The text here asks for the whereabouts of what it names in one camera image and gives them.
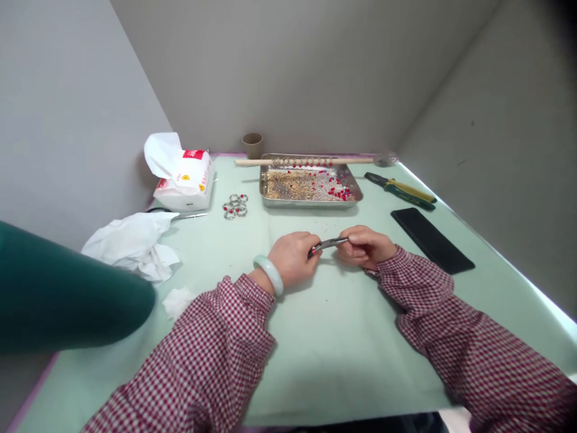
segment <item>smartphone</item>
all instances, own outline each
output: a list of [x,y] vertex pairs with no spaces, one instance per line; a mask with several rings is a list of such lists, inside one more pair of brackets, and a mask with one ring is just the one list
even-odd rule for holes
[[418,209],[412,207],[394,210],[391,216],[425,256],[447,274],[454,275],[475,268],[475,264],[467,259]]

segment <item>person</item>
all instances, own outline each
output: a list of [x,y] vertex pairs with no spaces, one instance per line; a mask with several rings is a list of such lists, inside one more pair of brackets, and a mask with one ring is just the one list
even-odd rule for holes
[[[365,226],[343,231],[339,258],[360,266],[403,312],[398,330],[427,357],[450,395],[471,412],[472,432],[577,431],[577,386],[512,333],[453,294],[453,279]],[[279,238],[268,258],[285,287],[311,278],[321,254],[308,232]],[[275,302],[261,269],[196,298],[138,373],[85,425],[91,433],[228,432],[240,423],[275,339]]]

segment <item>light green table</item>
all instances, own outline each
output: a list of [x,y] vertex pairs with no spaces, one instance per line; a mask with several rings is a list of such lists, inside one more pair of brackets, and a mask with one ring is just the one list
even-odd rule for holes
[[[364,200],[349,210],[270,210],[258,193],[258,168],[239,168],[217,157],[208,216],[175,221],[162,238],[182,260],[158,290],[162,301],[174,288],[201,293],[224,275],[252,269],[252,257],[267,253],[289,232],[308,230],[322,239],[365,224],[387,233],[407,250],[417,246],[391,218],[408,204],[363,178],[370,170],[424,188],[402,165],[351,165]],[[232,193],[249,195],[248,215],[226,221],[221,204]],[[427,218],[475,264],[455,276],[456,294],[491,315],[565,373],[577,373],[577,331],[514,268],[443,203]],[[278,345],[252,397],[246,425],[318,425],[345,420],[437,410],[450,406],[429,362],[397,331],[395,306],[361,271],[341,267],[326,250],[314,280],[282,299],[269,330]],[[149,321],[111,346],[60,354],[19,432],[78,432],[112,391],[128,381],[170,331],[158,302]]]

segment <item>gray wall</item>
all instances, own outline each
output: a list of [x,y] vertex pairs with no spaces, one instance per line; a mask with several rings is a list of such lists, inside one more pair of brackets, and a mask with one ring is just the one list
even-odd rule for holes
[[577,318],[577,81],[543,3],[503,1],[399,154]]
[[393,148],[498,0],[111,0],[192,147]]
[[[0,2],[0,220],[80,249],[142,209],[170,125],[108,0]],[[0,431],[49,359],[0,357]]]

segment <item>red gingham shirt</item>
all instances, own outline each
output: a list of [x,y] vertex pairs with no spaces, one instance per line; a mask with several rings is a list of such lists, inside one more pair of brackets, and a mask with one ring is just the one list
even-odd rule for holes
[[[453,279],[398,247],[378,265],[380,288],[405,312],[397,326],[427,357],[472,432],[562,432],[577,386],[509,331],[453,295]],[[83,432],[229,432],[241,420],[275,344],[274,299],[248,276],[195,299],[140,371]]]

